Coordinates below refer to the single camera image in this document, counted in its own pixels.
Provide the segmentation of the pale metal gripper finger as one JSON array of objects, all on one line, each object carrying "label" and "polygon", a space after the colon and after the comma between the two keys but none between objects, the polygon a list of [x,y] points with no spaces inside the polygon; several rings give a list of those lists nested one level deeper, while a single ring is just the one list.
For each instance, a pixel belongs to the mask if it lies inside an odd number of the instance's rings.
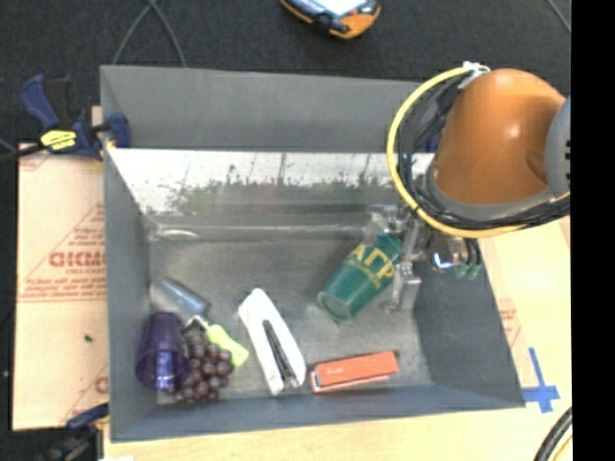
[{"label": "pale metal gripper finger", "polygon": [[372,206],[369,210],[368,238],[389,234],[400,239],[406,237],[409,213],[399,206]]},{"label": "pale metal gripper finger", "polygon": [[395,267],[391,297],[381,305],[388,314],[412,310],[422,284],[422,278],[414,272],[412,261],[402,261]]}]

